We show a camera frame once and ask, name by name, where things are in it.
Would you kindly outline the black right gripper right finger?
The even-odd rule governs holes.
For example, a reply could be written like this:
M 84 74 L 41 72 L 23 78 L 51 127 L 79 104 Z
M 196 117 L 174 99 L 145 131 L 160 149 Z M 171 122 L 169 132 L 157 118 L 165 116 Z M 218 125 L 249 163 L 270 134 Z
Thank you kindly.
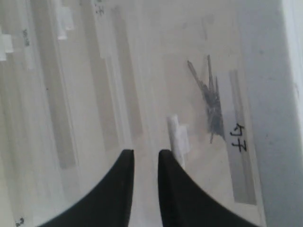
M 165 227 L 254 226 L 203 191 L 168 149 L 158 156 L 158 195 Z

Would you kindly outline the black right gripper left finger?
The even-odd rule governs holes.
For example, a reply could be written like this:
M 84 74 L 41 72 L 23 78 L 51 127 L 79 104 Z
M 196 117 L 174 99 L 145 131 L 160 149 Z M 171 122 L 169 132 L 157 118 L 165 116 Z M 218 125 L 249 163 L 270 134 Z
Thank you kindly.
M 134 191 L 134 151 L 122 150 L 104 178 L 75 205 L 42 227 L 127 227 Z

